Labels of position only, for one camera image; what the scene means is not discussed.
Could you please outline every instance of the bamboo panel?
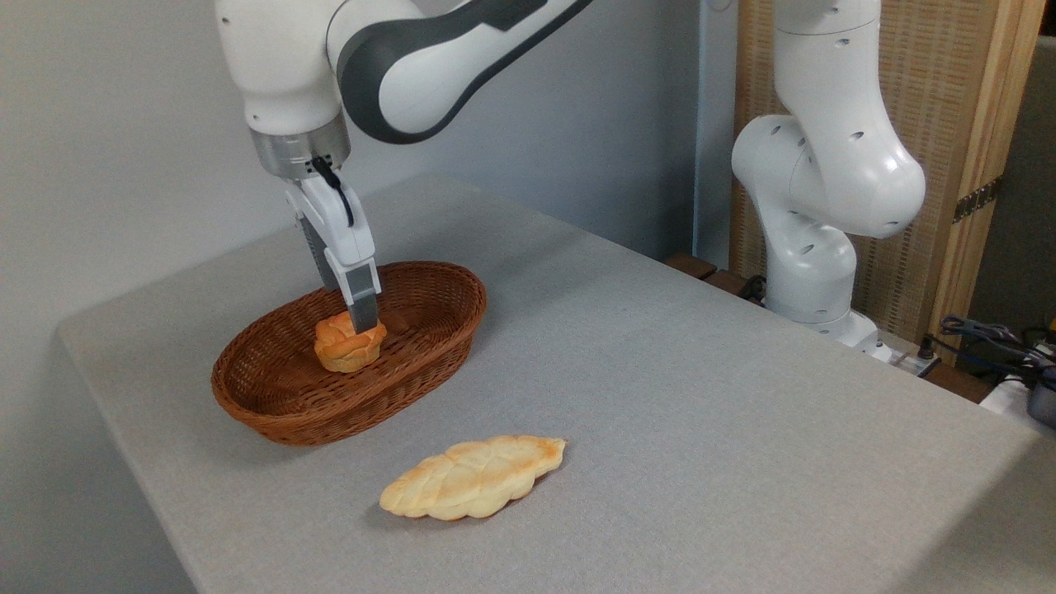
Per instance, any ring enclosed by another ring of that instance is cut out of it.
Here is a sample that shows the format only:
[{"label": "bamboo panel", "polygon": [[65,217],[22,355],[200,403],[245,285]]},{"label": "bamboo panel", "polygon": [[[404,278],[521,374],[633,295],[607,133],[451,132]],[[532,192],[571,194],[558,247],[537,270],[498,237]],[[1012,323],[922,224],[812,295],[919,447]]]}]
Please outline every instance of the bamboo panel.
[{"label": "bamboo panel", "polygon": [[[1007,24],[1001,23],[1015,22],[1017,32],[1020,21],[1025,26],[1025,13],[1017,8],[1023,4],[1011,0],[884,3],[880,63],[884,100],[903,143],[924,167],[928,189],[920,215],[902,235],[887,240],[852,238],[859,253],[854,308],[874,319],[881,329],[902,338],[920,338],[932,317],[940,279],[962,274],[947,258],[954,241],[953,214],[962,196],[989,181],[962,190],[967,183],[964,171],[969,160],[985,161],[982,155],[986,155],[999,162],[994,177],[1003,167],[1007,147],[1001,155],[973,140],[987,136],[981,123],[993,123],[993,136],[1007,119],[1007,109],[1001,106],[1019,104],[1015,85],[1008,85],[1008,93],[997,93],[996,101],[981,103],[980,98],[984,85],[993,86],[1000,78],[998,73],[1002,71],[995,68],[995,60],[1011,64],[1019,59],[1012,47],[1015,43],[1006,39],[1019,40],[1022,36],[1010,34]],[[773,90],[772,22],[772,0],[740,5],[738,129],[753,117],[785,112]],[[993,72],[994,77],[984,82],[986,72]],[[980,171],[978,177],[991,170]],[[979,218],[976,224],[987,226],[988,221]],[[751,201],[739,187],[734,197],[732,226],[732,270],[742,276],[763,273],[762,234]]]},{"label": "bamboo panel", "polygon": [[[1044,0],[1001,6],[962,175],[964,196],[1004,170],[1044,7]],[[931,311],[931,332],[938,331],[939,321],[947,314],[967,315],[993,216],[992,203],[954,224]]]}]

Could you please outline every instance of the white wall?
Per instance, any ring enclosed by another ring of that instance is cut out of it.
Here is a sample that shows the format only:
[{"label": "white wall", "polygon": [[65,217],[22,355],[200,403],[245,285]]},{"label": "white wall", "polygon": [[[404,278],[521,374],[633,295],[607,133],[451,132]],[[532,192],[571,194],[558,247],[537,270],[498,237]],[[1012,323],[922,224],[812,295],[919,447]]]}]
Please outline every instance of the white wall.
[{"label": "white wall", "polygon": [[[440,136],[356,135],[345,170],[360,193],[447,171],[650,256],[686,249],[692,136],[665,131],[694,126],[670,97],[696,93],[672,75],[696,64],[695,6],[597,0]],[[289,226],[281,183],[208,0],[5,0],[0,43],[0,592],[187,592],[54,329]]]}]

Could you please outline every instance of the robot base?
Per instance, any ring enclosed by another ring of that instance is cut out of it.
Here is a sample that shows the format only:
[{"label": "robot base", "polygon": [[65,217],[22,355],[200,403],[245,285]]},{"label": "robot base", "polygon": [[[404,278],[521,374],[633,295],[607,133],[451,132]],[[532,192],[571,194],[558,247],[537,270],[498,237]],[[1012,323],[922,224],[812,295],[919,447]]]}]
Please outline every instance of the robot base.
[{"label": "robot base", "polygon": [[884,363],[891,360],[892,351],[880,339],[876,324],[853,310],[832,321],[803,326]]}]

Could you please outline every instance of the cable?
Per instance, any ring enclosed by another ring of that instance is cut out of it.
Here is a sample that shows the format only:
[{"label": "cable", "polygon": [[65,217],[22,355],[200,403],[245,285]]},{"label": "cable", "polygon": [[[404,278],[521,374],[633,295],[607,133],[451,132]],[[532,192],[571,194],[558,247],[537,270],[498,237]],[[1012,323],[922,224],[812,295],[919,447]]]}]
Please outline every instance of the cable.
[{"label": "cable", "polygon": [[942,340],[940,340],[934,334],[925,334],[924,336],[925,336],[926,339],[930,340],[932,344],[938,345],[938,346],[942,347],[943,349],[946,349],[947,351],[956,353],[958,356],[963,357],[965,360],[969,360],[969,361],[972,361],[972,363],[974,363],[976,365],[981,365],[981,366],[986,367],[988,369],[993,369],[994,371],[1000,372],[1000,373],[1002,373],[1004,375],[1014,375],[1014,376],[1020,378],[1021,380],[1030,380],[1030,382],[1034,382],[1034,383],[1041,383],[1045,387],[1048,387],[1050,389],[1053,389],[1053,390],[1056,390],[1056,382],[1054,382],[1050,376],[1046,376],[1044,374],[1044,370],[1051,365],[1049,363],[1045,363],[1043,365],[1037,366],[1037,365],[1033,365],[1033,361],[1032,361],[1031,364],[1024,363],[1022,365],[1013,367],[1013,366],[1010,366],[1010,365],[998,364],[998,363],[994,363],[994,361],[989,361],[989,360],[985,360],[985,359],[981,359],[979,357],[976,357],[976,356],[972,355],[970,353],[968,353],[968,352],[966,352],[966,351],[964,351],[962,349],[958,349],[957,347],[954,347],[953,345],[948,345],[946,342],[943,342]]},{"label": "cable", "polygon": [[323,177],[327,186],[337,190],[337,194],[341,197],[341,203],[344,204],[344,214],[348,218],[348,226],[352,227],[355,225],[356,218],[352,216],[352,205],[348,204],[348,199],[344,196],[344,189],[341,188],[341,179],[331,169],[329,163],[326,163],[326,160],[321,156],[313,157],[312,166]]}]

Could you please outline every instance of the round bread roll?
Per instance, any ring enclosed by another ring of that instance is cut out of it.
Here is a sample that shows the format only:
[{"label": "round bread roll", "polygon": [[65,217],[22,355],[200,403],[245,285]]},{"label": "round bread roll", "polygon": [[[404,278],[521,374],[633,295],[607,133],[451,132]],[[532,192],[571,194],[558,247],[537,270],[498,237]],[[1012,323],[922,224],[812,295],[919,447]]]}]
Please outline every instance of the round bread roll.
[{"label": "round bread roll", "polygon": [[348,312],[328,317],[316,324],[316,356],[328,371],[352,373],[376,361],[381,354],[381,340],[389,334],[378,326],[356,334]]}]

